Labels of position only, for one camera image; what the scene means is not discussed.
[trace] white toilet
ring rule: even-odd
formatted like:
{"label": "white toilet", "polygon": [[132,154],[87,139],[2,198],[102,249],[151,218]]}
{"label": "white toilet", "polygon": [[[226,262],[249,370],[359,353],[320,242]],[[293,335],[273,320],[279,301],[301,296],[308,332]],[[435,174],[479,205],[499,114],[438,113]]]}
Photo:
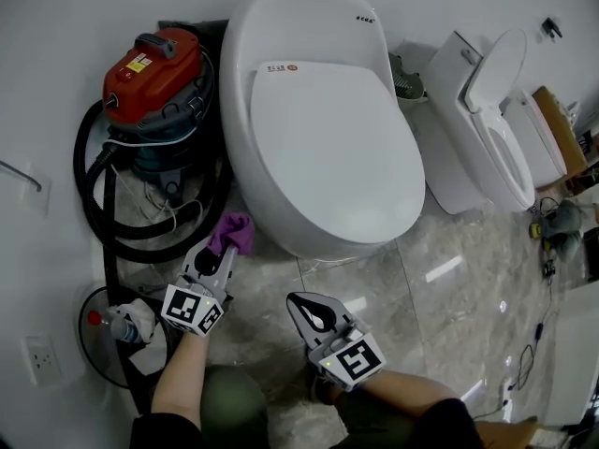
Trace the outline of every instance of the white toilet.
{"label": "white toilet", "polygon": [[525,56],[521,30],[503,34],[484,58],[454,33],[421,74],[429,103],[411,117],[427,183],[448,213],[486,201],[500,211],[534,203],[531,170],[499,110]]}
{"label": "white toilet", "polygon": [[364,0],[245,0],[223,41],[220,104],[243,199],[290,253],[360,255],[416,221],[424,170]]}
{"label": "white toilet", "polygon": [[511,94],[504,118],[524,152],[535,188],[548,186],[566,175],[562,152],[529,93],[518,90]]}

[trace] marble floor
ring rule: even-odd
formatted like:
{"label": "marble floor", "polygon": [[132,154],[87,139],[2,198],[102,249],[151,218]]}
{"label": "marble floor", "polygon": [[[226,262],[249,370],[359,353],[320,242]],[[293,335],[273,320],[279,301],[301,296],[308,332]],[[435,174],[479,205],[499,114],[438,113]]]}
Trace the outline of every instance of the marble floor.
{"label": "marble floor", "polygon": [[[244,209],[235,189],[229,207]],[[270,403],[272,447],[324,448],[340,441],[345,432],[335,410],[306,398],[302,343],[285,307],[289,292],[317,292],[361,307],[355,315],[374,334],[389,369],[432,377],[460,395],[478,384],[467,405],[472,415],[491,412],[503,381],[516,378],[519,355],[549,304],[544,256],[527,234],[532,219],[528,212],[488,210],[451,216],[427,191],[422,214],[406,234],[340,264],[298,259],[258,230],[253,253],[238,258],[228,287],[235,300],[212,333],[211,363],[242,366],[261,385]],[[555,311],[563,292],[584,282],[581,253],[567,267],[558,264],[545,333],[529,382],[514,393],[512,421],[543,416]],[[146,287],[173,281],[180,264],[121,261],[119,273],[124,284]]]}

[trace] vacuum hose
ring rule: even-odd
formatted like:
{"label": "vacuum hose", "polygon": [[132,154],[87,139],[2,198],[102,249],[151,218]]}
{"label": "vacuum hose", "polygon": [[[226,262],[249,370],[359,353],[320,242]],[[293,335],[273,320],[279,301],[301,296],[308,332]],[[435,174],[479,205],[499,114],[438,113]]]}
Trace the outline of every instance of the vacuum hose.
{"label": "vacuum hose", "polygon": [[[137,263],[151,264],[163,263],[181,257],[206,238],[225,208],[228,190],[232,178],[232,170],[226,158],[223,158],[220,175],[216,181],[216,159],[213,165],[206,165],[204,181],[196,196],[202,208],[208,208],[206,217],[196,230],[186,239],[174,246],[154,251],[139,250],[121,243],[120,239],[150,239],[164,235],[173,229],[175,221],[168,218],[160,223],[147,226],[129,226],[115,221],[109,217],[97,204],[94,198],[94,188],[102,172],[110,167],[117,158],[126,152],[125,149],[115,144],[105,145],[104,150],[96,157],[90,169],[85,171],[85,150],[87,140],[97,117],[102,113],[102,101],[94,103],[85,113],[75,140],[73,153],[73,172],[75,183],[83,204],[83,211],[94,234],[102,244],[111,252],[123,259]],[[197,205],[187,205],[177,212],[177,227],[190,222],[199,216],[200,209]]]}

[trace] red bottle cap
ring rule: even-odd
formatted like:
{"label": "red bottle cap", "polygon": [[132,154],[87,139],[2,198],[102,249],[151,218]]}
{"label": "red bottle cap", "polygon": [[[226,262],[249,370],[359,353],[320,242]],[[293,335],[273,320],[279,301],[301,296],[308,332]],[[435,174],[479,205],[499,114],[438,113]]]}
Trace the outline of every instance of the red bottle cap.
{"label": "red bottle cap", "polygon": [[100,326],[102,324],[102,314],[98,311],[89,311],[87,314],[87,322],[90,325]]}

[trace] sleeve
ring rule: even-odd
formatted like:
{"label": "sleeve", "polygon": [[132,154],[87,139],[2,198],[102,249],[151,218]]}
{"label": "sleeve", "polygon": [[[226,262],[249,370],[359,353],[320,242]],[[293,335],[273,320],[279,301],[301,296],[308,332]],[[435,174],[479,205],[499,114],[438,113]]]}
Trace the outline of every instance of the sleeve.
{"label": "sleeve", "polygon": [[145,414],[133,422],[129,449],[205,447],[194,423],[178,414]]}
{"label": "sleeve", "polygon": [[483,449],[476,432],[475,421],[459,399],[443,400],[417,420],[411,448],[459,447],[461,449]]}

